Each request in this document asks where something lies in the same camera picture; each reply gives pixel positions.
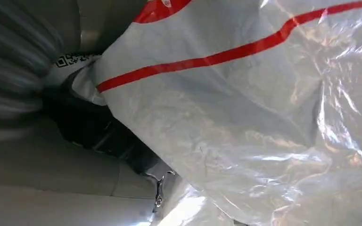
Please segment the black object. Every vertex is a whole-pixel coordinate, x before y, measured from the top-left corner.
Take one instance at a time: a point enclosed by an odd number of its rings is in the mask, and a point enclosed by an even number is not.
[[[63,138],[85,149],[124,159],[139,174],[154,166],[157,155],[115,119],[107,106],[72,95],[70,87],[77,73],[60,88],[42,93],[43,110],[56,122]]]

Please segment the red logo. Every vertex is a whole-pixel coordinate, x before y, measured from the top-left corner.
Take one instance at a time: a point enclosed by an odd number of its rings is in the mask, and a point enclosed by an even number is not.
[[[134,22],[147,24],[163,20],[178,13],[192,0],[152,0],[148,1],[142,12],[135,18]]]

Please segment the plastic bag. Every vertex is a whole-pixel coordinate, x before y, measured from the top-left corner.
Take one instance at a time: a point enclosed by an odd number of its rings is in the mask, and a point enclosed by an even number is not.
[[[230,217],[362,224],[362,1],[153,0],[94,74]]]

